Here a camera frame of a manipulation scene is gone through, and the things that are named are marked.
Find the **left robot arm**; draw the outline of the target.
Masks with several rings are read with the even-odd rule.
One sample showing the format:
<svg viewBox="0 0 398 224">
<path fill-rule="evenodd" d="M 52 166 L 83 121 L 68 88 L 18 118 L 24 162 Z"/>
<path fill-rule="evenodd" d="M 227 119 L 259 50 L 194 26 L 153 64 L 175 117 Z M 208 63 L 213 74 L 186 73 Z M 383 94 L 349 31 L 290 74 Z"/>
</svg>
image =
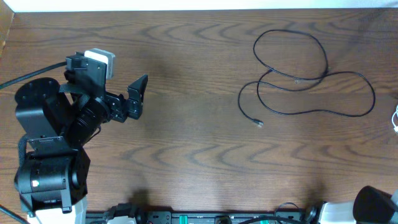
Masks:
<svg viewBox="0 0 398 224">
<path fill-rule="evenodd" d="M 84 145 L 109 121 L 139 119 L 148 77 L 127 87 L 127 96 L 106 90 L 115 56 L 90 49 L 67 56 L 66 83 L 41 71 L 25 76 L 15 95 L 19 141 L 14 185 L 29 223 L 84 223 L 90 158 Z"/>
</svg>

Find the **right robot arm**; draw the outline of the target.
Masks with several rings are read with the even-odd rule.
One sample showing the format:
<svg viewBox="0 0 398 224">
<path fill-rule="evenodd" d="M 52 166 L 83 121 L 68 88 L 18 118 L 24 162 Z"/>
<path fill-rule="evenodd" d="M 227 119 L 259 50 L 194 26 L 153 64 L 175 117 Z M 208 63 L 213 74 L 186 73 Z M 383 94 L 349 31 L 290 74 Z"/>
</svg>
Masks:
<svg viewBox="0 0 398 224">
<path fill-rule="evenodd" d="M 386 193 L 370 185 L 348 202 L 321 202 L 302 218 L 314 224 L 397 224 L 397 192 Z"/>
</svg>

